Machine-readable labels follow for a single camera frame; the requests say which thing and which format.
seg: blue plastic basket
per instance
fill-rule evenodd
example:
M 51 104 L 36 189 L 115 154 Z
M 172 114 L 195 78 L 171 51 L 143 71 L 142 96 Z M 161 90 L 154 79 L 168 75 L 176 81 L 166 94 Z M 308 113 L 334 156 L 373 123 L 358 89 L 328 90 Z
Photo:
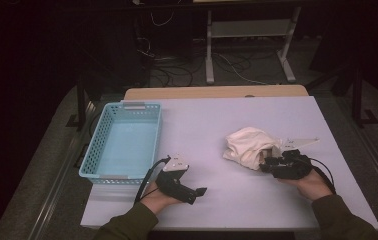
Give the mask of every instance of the blue plastic basket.
M 157 158 L 159 103 L 108 103 L 79 170 L 94 184 L 141 184 Z

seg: sleeve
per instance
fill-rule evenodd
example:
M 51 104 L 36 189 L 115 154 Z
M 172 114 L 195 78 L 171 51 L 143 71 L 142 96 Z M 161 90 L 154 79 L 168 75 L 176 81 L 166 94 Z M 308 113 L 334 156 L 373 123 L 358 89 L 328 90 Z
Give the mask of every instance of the sleeve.
M 353 215 L 338 195 L 317 199 L 312 203 L 319 222 L 323 240 L 372 240 L 378 239 L 374 227 Z
M 155 214 L 142 203 L 137 203 L 126 214 L 111 218 L 98 230 L 93 239 L 146 239 L 157 223 L 158 219 Z

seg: white cloth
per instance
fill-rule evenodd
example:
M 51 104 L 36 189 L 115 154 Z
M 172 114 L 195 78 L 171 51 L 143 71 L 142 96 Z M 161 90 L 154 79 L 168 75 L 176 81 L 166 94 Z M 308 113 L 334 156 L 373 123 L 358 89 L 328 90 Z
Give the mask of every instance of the white cloth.
M 273 149 L 272 155 L 280 155 L 278 150 L 282 145 L 282 140 L 274 138 L 265 131 L 246 127 L 226 137 L 227 147 L 223 157 L 233 160 L 242 166 L 253 170 L 260 168 L 261 151 Z

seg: desk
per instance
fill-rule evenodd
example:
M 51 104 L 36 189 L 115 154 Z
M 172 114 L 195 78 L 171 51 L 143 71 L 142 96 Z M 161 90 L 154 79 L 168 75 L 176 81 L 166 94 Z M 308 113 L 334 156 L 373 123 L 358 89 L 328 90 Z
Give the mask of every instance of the desk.
M 165 209 L 158 216 L 157 230 L 299 231 L 318 227 L 309 201 L 295 188 L 277 182 L 270 174 L 222 158 L 224 137 L 247 126 L 264 129 L 282 139 L 318 137 L 318 144 L 301 152 L 324 162 L 333 173 L 337 192 L 352 212 L 378 228 L 315 99 L 303 87 L 205 87 L 203 93 L 194 91 L 194 95 L 190 91 L 200 89 L 186 89 L 131 89 L 125 97 L 129 101 L 162 104 L 159 158 L 180 154 L 190 165 L 182 183 L 190 188 L 208 187 L 194 205 Z M 270 89 L 279 97 L 270 97 Z M 137 188 L 94 185 L 81 225 L 97 228 L 111 217 L 127 212 Z

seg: gray carpet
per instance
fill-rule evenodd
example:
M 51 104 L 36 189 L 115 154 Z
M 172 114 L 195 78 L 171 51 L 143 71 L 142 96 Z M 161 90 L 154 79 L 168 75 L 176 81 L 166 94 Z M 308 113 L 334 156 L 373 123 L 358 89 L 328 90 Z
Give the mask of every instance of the gray carpet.
M 288 59 L 298 84 L 307 84 L 321 75 L 308 70 L 318 43 L 316 39 L 307 39 L 294 42 L 291 46 Z M 235 42 L 231 44 L 232 51 L 229 52 L 228 42 L 217 42 L 214 51 L 231 62 L 239 61 L 234 67 L 241 70 L 239 74 L 246 79 L 268 84 L 287 84 L 274 55 L 281 42 L 261 39 L 254 44 L 260 47 L 253 48 L 250 42 Z M 195 53 L 201 54 L 190 61 L 171 59 L 156 62 L 157 68 L 152 71 L 150 86 L 185 86 L 189 83 L 191 86 L 206 86 L 203 51 L 202 47 L 196 49 Z M 215 85 L 254 84 L 233 73 L 233 69 L 221 56 L 214 55 Z M 342 154 L 378 219 L 378 172 L 374 164 L 374 159 L 378 158 L 378 124 L 358 128 L 350 117 L 351 94 L 345 97 L 332 96 L 329 91 L 332 83 L 333 81 L 328 81 L 310 94 L 315 96 Z M 73 165 L 84 144 L 89 142 L 89 123 L 92 118 L 105 102 L 118 101 L 121 96 L 105 96 L 103 101 L 89 106 L 88 123 L 81 132 L 76 132 L 75 128 L 65 127 L 70 115 L 77 113 L 75 94 L 73 89 L 58 106 L 57 113 L 0 222 L 0 239 L 83 240 L 91 239 L 94 235 L 93 230 L 80 226 L 91 183 L 80 178 L 78 168 Z M 363 108 L 371 109 L 378 118 L 378 92 L 369 84 L 364 84 L 363 94 Z M 319 239 L 319 234 L 299 232 L 296 233 L 296 239 Z

